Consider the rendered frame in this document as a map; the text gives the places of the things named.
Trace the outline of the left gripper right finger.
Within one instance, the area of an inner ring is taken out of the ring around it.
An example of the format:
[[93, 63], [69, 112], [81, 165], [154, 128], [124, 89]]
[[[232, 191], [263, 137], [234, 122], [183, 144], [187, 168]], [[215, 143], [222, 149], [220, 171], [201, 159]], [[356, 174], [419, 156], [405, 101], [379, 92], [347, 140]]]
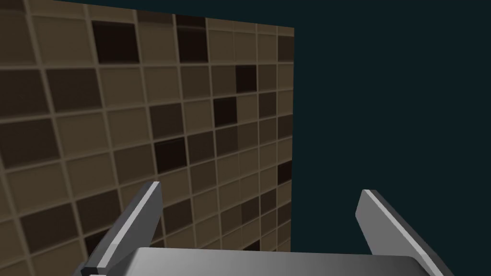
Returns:
[[442, 258], [376, 190], [362, 190], [355, 217], [373, 255], [409, 257], [429, 276], [445, 276]]

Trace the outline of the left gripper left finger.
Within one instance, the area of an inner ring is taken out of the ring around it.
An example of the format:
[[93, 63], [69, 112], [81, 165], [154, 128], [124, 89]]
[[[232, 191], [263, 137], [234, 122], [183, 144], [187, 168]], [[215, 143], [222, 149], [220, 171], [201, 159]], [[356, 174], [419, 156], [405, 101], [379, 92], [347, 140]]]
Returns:
[[151, 244], [162, 210], [161, 183], [145, 183], [81, 264], [81, 274], [123, 274], [134, 253]]

